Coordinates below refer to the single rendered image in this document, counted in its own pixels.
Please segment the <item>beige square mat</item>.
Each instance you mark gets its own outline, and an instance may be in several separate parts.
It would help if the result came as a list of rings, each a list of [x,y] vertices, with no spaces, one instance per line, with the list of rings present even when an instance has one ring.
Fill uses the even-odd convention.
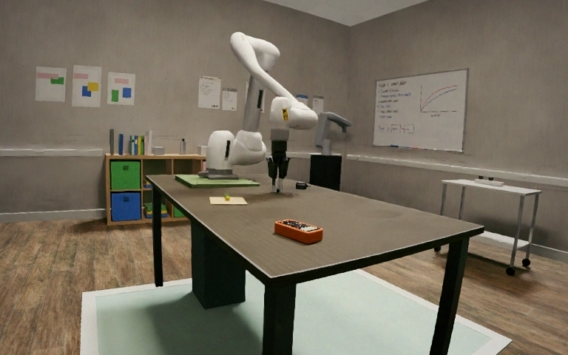
[[[242,197],[230,197],[230,201],[226,201],[224,197],[210,197],[211,205],[248,205]]]

